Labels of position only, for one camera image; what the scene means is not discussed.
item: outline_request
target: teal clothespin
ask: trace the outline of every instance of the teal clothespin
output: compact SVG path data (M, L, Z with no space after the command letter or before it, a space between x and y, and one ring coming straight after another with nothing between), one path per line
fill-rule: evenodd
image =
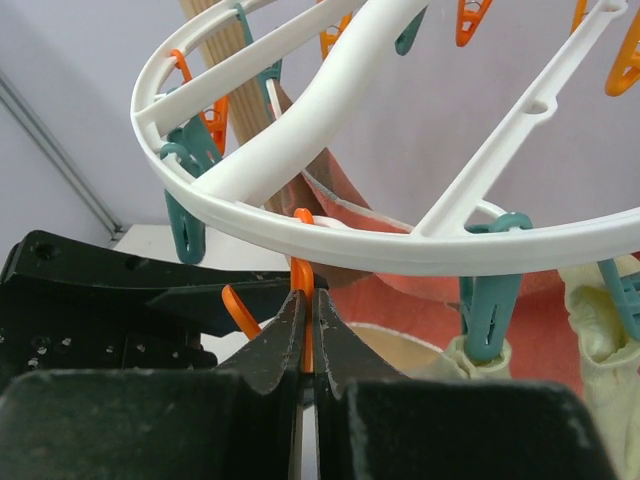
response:
M247 21L247 15L244 11L244 8L239 3L234 5L236 9L236 18L242 25L242 30L244 31L244 40L247 45L251 45L253 43L253 35L251 35L251 29L249 28L249 22ZM278 60L276 63L271 65L270 67L265 68L262 72L260 72L258 77L258 83L260 85L260 91L262 92L262 99L264 101L265 108L267 109L267 115L271 121L275 121L273 111L270 108L271 102L269 101L269 92L267 91L267 80L274 79L278 82L280 81L280 77L282 75L282 59Z
M613 259L598 262L598 267L625 330L640 341L640 272L621 278Z
M398 55L406 55L411 50L413 46L413 42L416 39L416 35L418 35L418 30L420 30L420 25L422 24L422 19L424 18L424 14L427 12L427 8L425 7L418 15L415 16L411 23L404 29L404 32L400 34L398 39L396 40L396 53Z
M505 232L533 224L522 213L507 213L491 225L468 227L471 233ZM522 274L460 278L460 314L462 333L466 335L465 353L476 363L487 363L502 351L516 305Z
M176 128L167 136L160 150L160 158L170 153L178 155L180 166L195 178L222 160L218 148L199 115L189 120L183 128ZM182 263L196 265L206 253L205 225L191 215L178 201L165 191L173 241L178 259Z

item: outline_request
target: white wall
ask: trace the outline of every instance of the white wall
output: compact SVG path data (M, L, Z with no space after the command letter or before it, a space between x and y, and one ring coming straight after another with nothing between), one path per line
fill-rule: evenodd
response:
M617 99L603 93L639 2L630 0L626 18L594 48L560 95L556 117L528 140L490 200L537 225L640 204L640 87ZM314 3L279 0L253 14L255 36ZM565 41L575 2L493 2L464 49L454 43L456 4L433 2L411 54L390 54L366 104L332 144L371 204L408 222L435 201ZM12 38L0 42L0 66L100 196L126 223L166 222L160 182L133 138L128 110L145 60L183 22L178 1L0 0L0 9L3 36ZM298 96L319 66L317 41L287 57L288 92Z
M0 145L0 268L11 247L32 230L107 245L107 230L3 105Z

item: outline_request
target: white surface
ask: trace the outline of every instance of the white surface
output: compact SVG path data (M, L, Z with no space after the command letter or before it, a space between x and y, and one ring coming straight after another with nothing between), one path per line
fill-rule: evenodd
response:
M0 105L0 258L32 230L106 246L110 235Z
M207 230L207 255L200 266L222 270L288 270L282 255L263 250L219 232ZM120 252L145 256L168 262L178 262L171 237L171 229L162 225L134 225L114 248ZM264 328L269 321L263 322ZM242 333L222 338L203 335L202 345L214 352L219 362L225 361L247 343ZM303 414L302 476L303 480L317 478L315 410Z
M603 260L637 248L640 208L517 233L471 235L464 230L534 127L556 112L558 93L610 23L625 13L625 0L600 0L592 7L411 235L302 226L251 205L266 201L329 142L358 106L366 81L389 55L394 39L428 0L399 0L393 5L385 0L368 0L298 102L275 124L197 180L179 165L175 155L159 159L165 143L161 137L166 132L286 54L338 14L344 14L338 10L337 1L325 0L158 101L155 99L162 82L173 68L166 51L195 48L235 15L232 2L225 0L188 22L145 65L132 97L134 131L153 170L193 215L235 237L291 256L405 275L541 271ZM248 9L259 7L261 1L245 3Z
M314 3L278 0L249 15L254 37ZM639 5L630 0L630 11ZM566 40L575 2L493 2L462 49L456 6L434 0L412 51L385 60L331 145L367 201L406 223L434 204ZM11 39L0 42L0 67L100 196L126 223L167 223L162 185L144 162L128 112L144 62L184 22L178 1L0 0L0 10ZM603 93L632 17L605 32L560 94L553 121L534 132L489 193L492 202L526 212L537 226L640 204L640 88L615 99ZM285 58L283 84L294 99L320 62L317 39ZM202 71L196 54L189 65ZM229 151L235 145L230 139Z

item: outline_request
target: metal strip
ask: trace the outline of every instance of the metal strip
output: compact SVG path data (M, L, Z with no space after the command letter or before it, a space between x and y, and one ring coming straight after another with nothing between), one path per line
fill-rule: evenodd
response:
M98 196L82 175L69 153L60 145L27 101L0 69L0 101L7 107L22 128L40 147L51 164L60 172L71 188L80 196L112 237L123 231L122 222Z

